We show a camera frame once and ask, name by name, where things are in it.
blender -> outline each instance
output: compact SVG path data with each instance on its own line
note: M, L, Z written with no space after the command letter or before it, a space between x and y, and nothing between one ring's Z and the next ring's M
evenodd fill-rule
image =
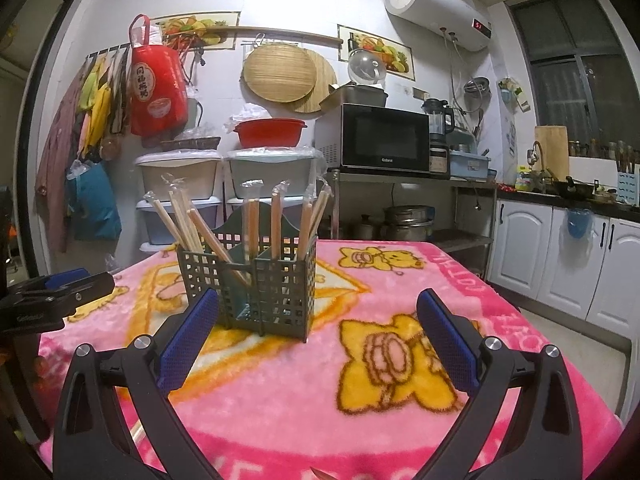
M429 171L435 178L449 178L449 146L446 135L453 131L453 109L447 101L427 99L422 110L429 116Z

framed poster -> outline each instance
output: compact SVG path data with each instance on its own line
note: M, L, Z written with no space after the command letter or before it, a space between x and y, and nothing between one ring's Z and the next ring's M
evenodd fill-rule
M173 14L160 16L151 20L162 30L164 44L172 46L179 41L180 36L173 36L184 32L197 34L205 43L206 50L234 50L236 35L228 32L207 32L207 27L237 27L240 22L240 12L198 12L196 14Z
M411 47L344 25L338 25L338 36L343 41L338 58L340 61L348 61L352 50L364 48L378 54L389 73L415 81Z

microwave door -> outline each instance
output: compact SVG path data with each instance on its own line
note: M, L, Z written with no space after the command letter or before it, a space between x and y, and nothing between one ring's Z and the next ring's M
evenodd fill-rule
M345 110L342 130L344 166L429 171L429 127L423 114L377 108Z

yellow bear pattern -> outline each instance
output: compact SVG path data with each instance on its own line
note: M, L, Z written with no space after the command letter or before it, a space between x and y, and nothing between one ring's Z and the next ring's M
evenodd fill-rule
M347 269L392 270L398 275L404 272L395 269L423 269L424 261L411 251L383 251L384 246L353 249L341 247L342 258L338 265Z

red plastic basin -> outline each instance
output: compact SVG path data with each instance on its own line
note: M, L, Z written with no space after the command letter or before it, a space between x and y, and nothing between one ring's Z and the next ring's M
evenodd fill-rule
M234 129L243 148L295 148L305 121L299 119L256 119L238 124Z

